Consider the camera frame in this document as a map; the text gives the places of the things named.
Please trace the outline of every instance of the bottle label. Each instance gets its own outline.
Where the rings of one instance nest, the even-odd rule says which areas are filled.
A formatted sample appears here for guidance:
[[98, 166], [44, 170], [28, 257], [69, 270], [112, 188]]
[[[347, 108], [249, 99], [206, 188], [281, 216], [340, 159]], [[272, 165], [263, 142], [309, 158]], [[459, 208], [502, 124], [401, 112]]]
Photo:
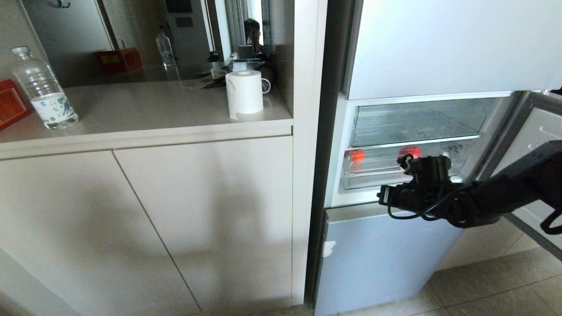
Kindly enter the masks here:
[[33, 98], [31, 104], [45, 123], [59, 123], [74, 115], [74, 109], [64, 92]]

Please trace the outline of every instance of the plastic water bottle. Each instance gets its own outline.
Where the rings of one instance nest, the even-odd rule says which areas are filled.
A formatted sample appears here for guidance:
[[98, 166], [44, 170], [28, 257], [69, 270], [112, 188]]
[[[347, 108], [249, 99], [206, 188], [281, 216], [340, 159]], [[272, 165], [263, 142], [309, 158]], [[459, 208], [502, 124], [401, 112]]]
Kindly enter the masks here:
[[12, 52], [21, 58], [12, 73], [43, 120], [43, 124], [48, 129], [63, 129], [78, 122], [78, 115], [70, 106], [51, 66], [33, 58], [27, 46], [13, 48]]
[[156, 37], [156, 44], [158, 45], [160, 56], [162, 56], [162, 63], [164, 64], [164, 67], [169, 67], [175, 64], [172, 45], [170, 44], [170, 39], [166, 36], [166, 34], [164, 34], [164, 26], [162, 25], [160, 25], [160, 33]]

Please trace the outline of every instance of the refrigerator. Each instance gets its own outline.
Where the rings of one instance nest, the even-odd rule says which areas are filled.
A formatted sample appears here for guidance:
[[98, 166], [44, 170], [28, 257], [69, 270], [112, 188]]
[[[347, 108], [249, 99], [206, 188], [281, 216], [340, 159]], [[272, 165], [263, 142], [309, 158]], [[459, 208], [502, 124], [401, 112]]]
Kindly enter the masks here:
[[[562, 3], [328, 2], [307, 287], [324, 316], [416, 295], [462, 236], [445, 220], [396, 220], [383, 184], [411, 180], [403, 152], [484, 180], [562, 139]], [[397, 215], [408, 212], [396, 210]], [[538, 201], [509, 216], [562, 260]]]

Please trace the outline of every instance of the person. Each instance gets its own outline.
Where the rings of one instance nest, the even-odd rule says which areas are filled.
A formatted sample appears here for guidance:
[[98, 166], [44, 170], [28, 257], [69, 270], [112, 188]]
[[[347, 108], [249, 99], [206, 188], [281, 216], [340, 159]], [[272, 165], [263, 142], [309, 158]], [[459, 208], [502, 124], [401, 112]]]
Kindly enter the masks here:
[[260, 44], [260, 23], [254, 19], [244, 21], [244, 33], [246, 35], [246, 44], [253, 46], [253, 58], [261, 60], [269, 60], [264, 52], [264, 47]]

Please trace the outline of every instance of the bottle cap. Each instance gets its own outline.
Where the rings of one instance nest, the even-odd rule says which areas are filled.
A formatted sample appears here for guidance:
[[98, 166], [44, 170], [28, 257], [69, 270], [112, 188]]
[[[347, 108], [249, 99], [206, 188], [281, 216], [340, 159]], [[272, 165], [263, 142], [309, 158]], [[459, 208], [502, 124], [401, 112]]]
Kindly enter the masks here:
[[25, 56], [31, 53], [31, 50], [27, 46], [20, 46], [12, 48], [12, 53], [16, 56]]

